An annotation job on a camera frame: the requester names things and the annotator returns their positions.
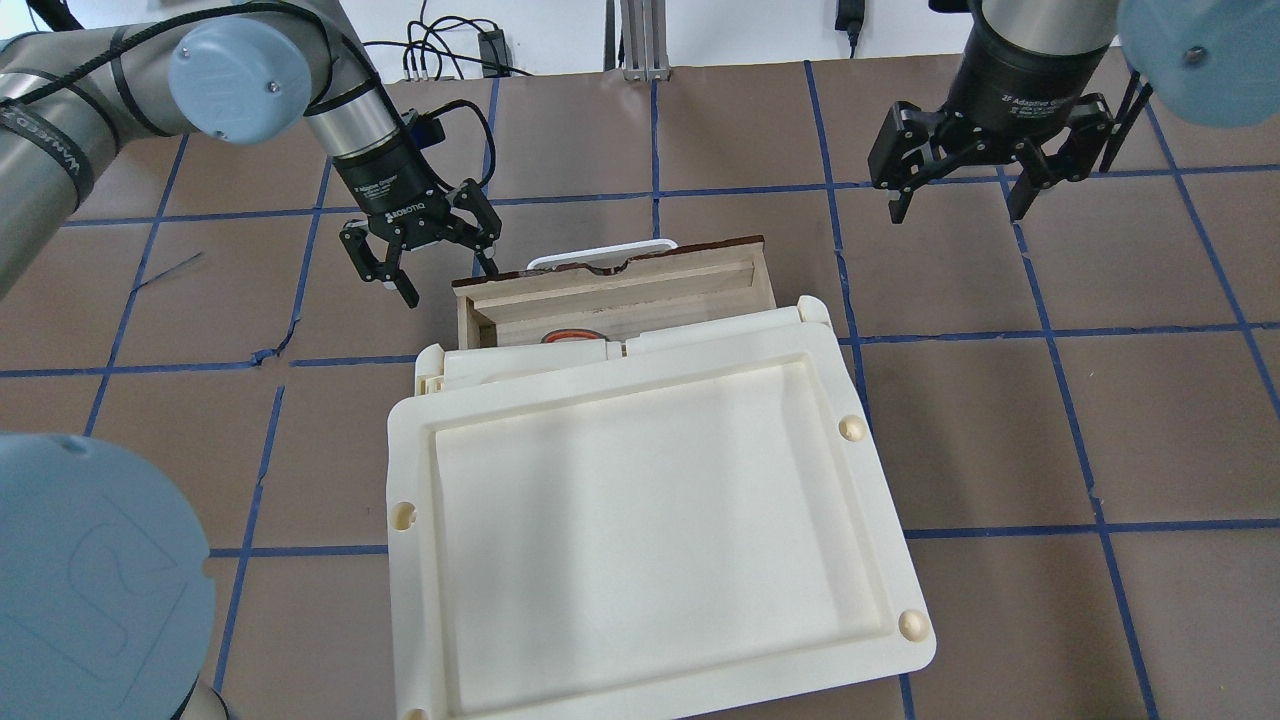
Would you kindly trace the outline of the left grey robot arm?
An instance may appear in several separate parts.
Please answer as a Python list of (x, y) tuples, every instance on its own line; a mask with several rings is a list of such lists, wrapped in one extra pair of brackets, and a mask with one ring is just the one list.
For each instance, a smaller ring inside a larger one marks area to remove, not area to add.
[(484, 179), (449, 183), (426, 150), (457, 100), (402, 111), (338, 1), (236, 1), (150, 24), (3, 42), (3, 260), (9, 292), (122, 150), (202, 133), (261, 143), (303, 122), (360, 209), (340, 242), (358, 275), (419, 293), (401, 265), (436, 243), (497, 275), (500, 218)]

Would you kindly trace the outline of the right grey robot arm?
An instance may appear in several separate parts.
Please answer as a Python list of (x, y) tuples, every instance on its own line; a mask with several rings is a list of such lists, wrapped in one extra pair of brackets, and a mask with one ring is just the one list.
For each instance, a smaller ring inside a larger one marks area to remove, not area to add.
[(933, 1), (972, 20), (943, 104), (897, 101), (868, 155), (892, 223), (964, 167), (1019, 165), (1020, 222), (1059, 183), (1107, 172), (1152, 97), (1184, 122), (1257, 126), (1277, 114), (1275, 1)]

